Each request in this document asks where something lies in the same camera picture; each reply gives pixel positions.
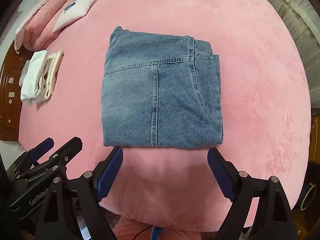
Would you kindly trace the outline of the pink plush bed cover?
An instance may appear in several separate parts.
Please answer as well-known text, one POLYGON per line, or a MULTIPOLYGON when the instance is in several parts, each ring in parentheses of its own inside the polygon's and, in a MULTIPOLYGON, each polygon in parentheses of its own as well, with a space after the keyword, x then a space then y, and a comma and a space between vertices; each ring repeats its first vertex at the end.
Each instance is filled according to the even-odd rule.
MULTIPOLYGON (((277 176, 295 205, 308 165, 310 95, 295 43, 267 0, 98 0, 49 45, 50 53, 63 49, 65 55, 50 100, 22 107, 22 146, 30 149, 51 137, 59 148, 81 138, 82 151, 67 166, 69 178, 107 157, 100 93, 110 35, 118 25, 212 45, 221 70, 220 153, 254 178, 277 176)), ((129 219, 187 231, 216 231, 231 206, 206 149, 130 147, 101 204, 129 219)))

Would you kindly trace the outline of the brown wooden headboard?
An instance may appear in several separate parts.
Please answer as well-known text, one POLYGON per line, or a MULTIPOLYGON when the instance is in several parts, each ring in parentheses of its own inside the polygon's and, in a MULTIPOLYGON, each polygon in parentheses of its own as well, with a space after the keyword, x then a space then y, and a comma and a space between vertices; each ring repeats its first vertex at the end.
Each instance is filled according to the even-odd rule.
POLYGON ((17 53, 12 43, 1 67, 1 140, 18 141, 22 102, 19 80, 22 69, 33 53, 22 48, 17 53))

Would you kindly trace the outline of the folded white clothes stack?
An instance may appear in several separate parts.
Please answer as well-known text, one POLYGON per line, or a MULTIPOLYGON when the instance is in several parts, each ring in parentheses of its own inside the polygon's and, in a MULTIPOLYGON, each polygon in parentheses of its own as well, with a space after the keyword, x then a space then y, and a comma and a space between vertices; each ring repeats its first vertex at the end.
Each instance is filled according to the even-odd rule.
POLYGON ((33 54, 21 75, 20 100, 23 103, 33 105, 50 99, 64 52, 61 49, 49 54, 48 51, 42 50, 33 54))

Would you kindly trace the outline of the white sheer curtain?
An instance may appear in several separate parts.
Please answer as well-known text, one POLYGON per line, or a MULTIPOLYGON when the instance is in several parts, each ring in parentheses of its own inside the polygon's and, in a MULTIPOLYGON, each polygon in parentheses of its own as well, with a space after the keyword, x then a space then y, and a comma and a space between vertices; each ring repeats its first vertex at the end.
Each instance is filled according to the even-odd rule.
POLYGON ((310 92, 319 92, 319 15, 308 0, 267 0, 299 51, 310 92))

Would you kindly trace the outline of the blue denim jeans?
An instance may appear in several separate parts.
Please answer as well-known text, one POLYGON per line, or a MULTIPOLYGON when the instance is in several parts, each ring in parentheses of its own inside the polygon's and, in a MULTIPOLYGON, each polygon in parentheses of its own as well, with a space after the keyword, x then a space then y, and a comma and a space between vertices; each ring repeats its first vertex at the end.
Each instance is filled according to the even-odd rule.
POLYGON ((220 145, 219 56, 190 36, 116 27, 105 57, 101 122, 105 146, 220 145))

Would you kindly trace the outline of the folded pink quilt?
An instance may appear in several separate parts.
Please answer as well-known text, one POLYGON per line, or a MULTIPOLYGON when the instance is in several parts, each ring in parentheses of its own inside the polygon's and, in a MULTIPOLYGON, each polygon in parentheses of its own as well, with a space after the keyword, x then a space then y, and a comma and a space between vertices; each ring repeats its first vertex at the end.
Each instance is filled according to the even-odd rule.
POLYGON ((20 23, 14 38, 14 50, 21 47, 29 51, 46 49, 60 34, 54 31, 58 14, 68 0, 39 0, 20 23))

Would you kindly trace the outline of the pink pajama trousers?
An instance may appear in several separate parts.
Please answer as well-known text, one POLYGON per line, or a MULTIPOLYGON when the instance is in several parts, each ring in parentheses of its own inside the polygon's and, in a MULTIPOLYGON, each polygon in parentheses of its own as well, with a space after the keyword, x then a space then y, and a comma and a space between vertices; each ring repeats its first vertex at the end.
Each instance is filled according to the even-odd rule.
MULTIPOLYGON (((152 239, 154 226, 121 217, 113 231, 117 239, 152 239)), ((201 239, 199 232, 163 228, 157 239, 201 239)))

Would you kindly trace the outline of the white cartoon pillow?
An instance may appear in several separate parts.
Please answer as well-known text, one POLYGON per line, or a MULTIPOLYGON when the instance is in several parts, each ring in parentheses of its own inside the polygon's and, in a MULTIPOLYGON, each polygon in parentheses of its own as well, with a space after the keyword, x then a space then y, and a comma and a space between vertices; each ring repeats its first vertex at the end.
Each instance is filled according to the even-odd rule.
POLYGON ((69 24, 86 16, 96 1, 97 0, 75 0, 67 5, 57 19, 53 32, 61 30, 69 24))

